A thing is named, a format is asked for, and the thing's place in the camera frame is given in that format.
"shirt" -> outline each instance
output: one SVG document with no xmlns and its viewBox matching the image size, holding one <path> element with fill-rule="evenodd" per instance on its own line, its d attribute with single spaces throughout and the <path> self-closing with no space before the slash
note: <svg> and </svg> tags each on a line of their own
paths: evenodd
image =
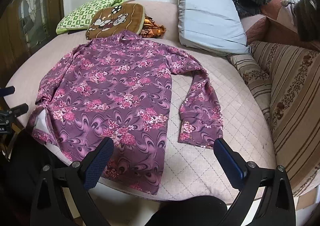
<svg viewBox="0 0 320 226">
<path fill-rule="evenodd" d="M 222 137 L 222 114 L 207 71 L 185 51 L 130 31 L 93 39 L 66 54 L 41 80 L 29 126 L 45 109 L 50 133 L 34 138 L 82 160 L 104 137 L 114 153 L 103 176 L 156 194 L 164 168 L 171 74 L 192 71 L 180 107 L 180 143 L 212 148 Z"/>
</svg>

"light blue pillow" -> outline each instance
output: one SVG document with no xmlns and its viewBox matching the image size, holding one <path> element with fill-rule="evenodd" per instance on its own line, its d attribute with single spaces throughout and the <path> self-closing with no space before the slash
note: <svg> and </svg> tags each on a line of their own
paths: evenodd
<svg viewBox="0 0 320 226">
<path fill-rule="evenodd" d="M 179 0 L 182 45 L 224 56 L 247 54 L 247 37 L 232 0 Z"/>
</svg>

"mattress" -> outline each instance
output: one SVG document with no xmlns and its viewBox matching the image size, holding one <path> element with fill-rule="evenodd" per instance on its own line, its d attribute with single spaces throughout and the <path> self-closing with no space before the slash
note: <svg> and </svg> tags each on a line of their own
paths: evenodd
<svg viewBox="0 0 320 226">
<path fill-rule="evenodd" d="M 170 7 L 170 9 L 167 7 L 168 13 L 171 9 L 177 9 L 176 5 L 168 5 Z M 145 4 L 144 6 L 148 13 L 148 7 Z M 172 26 L 177 30 L 177 25 L 172 23 L 172 21 L 177 23 L 176 18 L 160 16 L 161 12 L 159 10 L 154 10 L 153 13 L 150 16 L 156 22 L 158 21 L 157 23 L 165 25 L 167 28 Z M 22 103 L 27 103 L 29 106 L 28 113 L 18 117 L 22 125 L 26 126 L 28 118 L 35 108 L 35 99 L 42 77 L 66 53 L 79 44 L 87 42 L 84 34 L 85 31 L 57 36 L 30 57 L 10 79 L 7 85 L 14 86 L 16 91 L 13 95 L 5 97 L 9 107 Z M 237 70 L 225 57 L 213 56 L 200 49 L 187 49 L 176 41 L 177 36 L 173 35 L 172 38 L 175 41 L 150 40 L 184 49 L 199 60 L 208 71 L 221 105 L 225 141 L 234 151 L 239 152 L 246 161 L 253 160 L 260 167 L 275 168 L 276 159 L 268 124 Z M 158 194 L 154 196 L 143 193 L 102 177 L 99 180 L 100 183 L 151 200 L 184 200 L 193 196 L 212 195 L 226 203 L 234 201 L 238 190 L 232 188 L 213 151 L 178 143 L 181 125 L 179 108 L 187 95 L 191 82 L 192 77 L 190 75 L 172 75 L 172 99 L 164 171 Z M 36 128 L 45 131 L 43 114 L 38 116 Z M 63 162 L 70 164 L 70 161 L 58 147 L 50 144 L 46 147 Z M 258 191 L 256 197 L 262 197 L 262 189 Z"/>
</svg>

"metal screw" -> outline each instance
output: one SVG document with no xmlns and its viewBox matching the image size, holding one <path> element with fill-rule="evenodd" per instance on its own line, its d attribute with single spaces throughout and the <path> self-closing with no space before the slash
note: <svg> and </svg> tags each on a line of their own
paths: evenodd
<svg viewBox="0 0 320 226">
<path fill-rule="evenodd" d="M 49 165 L 45 165 L 45 166 L 42 168 L 42 170 L 43 170 L 44 172 L 47 172 L 49 169 L 50 169 L 50 166 L 49 166 Z"/>
<path fill-rule="evenodd" d="M 280 172 L 284 172 L 285 170 L 285 168 L 282 165 L 278 165 L 277 168 Z"/>
<path fill-rule="evenodd" d="M 77 168 L 77 167 L 80 166 L 80 162 L 79 161 L 75 161 L 71 165 L 72 165 L 73 168 Z"/>
<path fill-rule="evenodd" d="M 257 166 L 257 164 L 254 161 L 249 161 L 247 162 L 247 164 L 251 167 L 251 168 L 255 168 Z"/>
</svg>

